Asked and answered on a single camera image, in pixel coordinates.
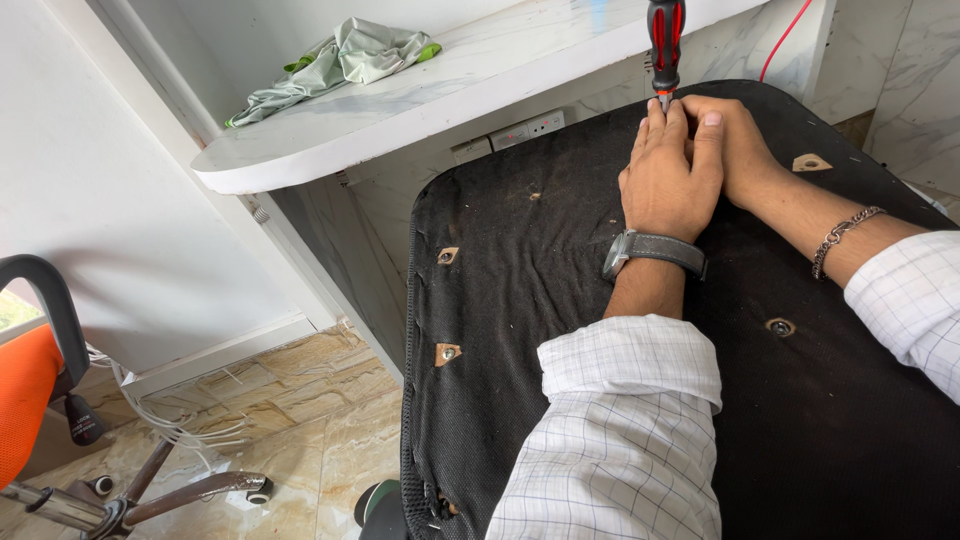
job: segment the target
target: marble countertop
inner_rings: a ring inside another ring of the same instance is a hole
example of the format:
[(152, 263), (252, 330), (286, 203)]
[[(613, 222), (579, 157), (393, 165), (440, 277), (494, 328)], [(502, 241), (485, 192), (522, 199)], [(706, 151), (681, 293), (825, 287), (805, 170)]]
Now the marble countertop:
[[(686, 0), (684, 33), (764, 2)], [(645, 52), (647, 5), (527, 0), (434, 36), (430, 61), (228, 129), (190, 166), (223, 194), (309, 182)]]

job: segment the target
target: red cable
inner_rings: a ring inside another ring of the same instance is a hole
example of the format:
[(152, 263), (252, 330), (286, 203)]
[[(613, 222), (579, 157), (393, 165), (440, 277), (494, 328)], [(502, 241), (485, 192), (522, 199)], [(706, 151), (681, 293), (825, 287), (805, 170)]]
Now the red cable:
[(790, 23), (790, 26), (786, 29), (786, 32), (783, 33), (783, 36), (780, 36), (780, 41), (777, 41), (777, 45), (774, 46), (774, 50), (770, 51), (770, 56), (767, 57), (767, 62), (763, 65), (763, 70), (760, 71), (761, 83), (763, 82), (763, 76), (767, 74), (767, 66), (770, 65), (770, 61), (773, 60), (774, 55), (777, 54), (777, 49), (780, 48), (780, 44), (783, 43), (783, 40), (786, 39), (786, 37), (790, 34), (790, 31), (793, 30), (793, 26), (797, 24), (797, 21), (800, 20), (800, 17), (804, 15), (806, 7), (810, 5), (810, 1), (811, 0), (806, 0), (806, 3), (802, 8), (800, 8), (800, 12), (797, 13), (796, 17), (794, 17), (793, 22)]

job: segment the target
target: rolled-up sleeve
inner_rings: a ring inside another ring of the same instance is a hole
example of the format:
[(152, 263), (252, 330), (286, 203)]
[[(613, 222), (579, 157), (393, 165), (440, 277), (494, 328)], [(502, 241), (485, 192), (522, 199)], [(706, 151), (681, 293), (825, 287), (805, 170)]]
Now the rolled-up sleeve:
[(910, 236), (868, 260), (847, 304), (901, 363), (960, 404), (960, 233)]
[(693, 325), (613, 317), (538, 349), (550, 407), (488, 538), (719, 538), (720, 374)]

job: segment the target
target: hand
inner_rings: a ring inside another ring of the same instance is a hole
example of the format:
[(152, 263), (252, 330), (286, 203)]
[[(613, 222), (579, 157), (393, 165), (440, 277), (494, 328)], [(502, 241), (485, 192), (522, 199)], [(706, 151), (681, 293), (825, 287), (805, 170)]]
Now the hand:
[(690, 95), (679, 101), (686, 114), (698, 122), (713, 110), (723, 113), (724, 195), (738, 207), (749, 209), (750, 195), (755, 192), (756, 183), (769, 181), (785, 172), (770, 154), (754, 118), (735, 99)]
[(630, 164), (620, 173), (620, 199), (627, 229), (693, 242), (713, 215), (723, 183), (723, 114), (704, 110), (693, 140), (693, 161), (684, 147), (688, 128), (684, 107), (647, 103)]

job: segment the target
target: metal chain bracelet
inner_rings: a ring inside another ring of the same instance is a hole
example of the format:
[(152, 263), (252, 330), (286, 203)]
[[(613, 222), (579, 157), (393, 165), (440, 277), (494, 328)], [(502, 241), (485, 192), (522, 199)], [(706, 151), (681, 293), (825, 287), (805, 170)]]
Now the metal chain bracelet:
[(827, 233), (823, 243), (817, 248), (817, 253), (813, 256), (814, 280), (823, 282), (828, 279), (827, 274), (824, 274), (824, 259), (827, 258), (827, 250), (830, 249), (830, 246), (840, 243), (840, 235), (856, 227), (861, 221), (868, 217), (879, 213), (887, 213), (887, 210), (880, 207), (866, 207), (849, 220), (841, 221), (832, 231)]

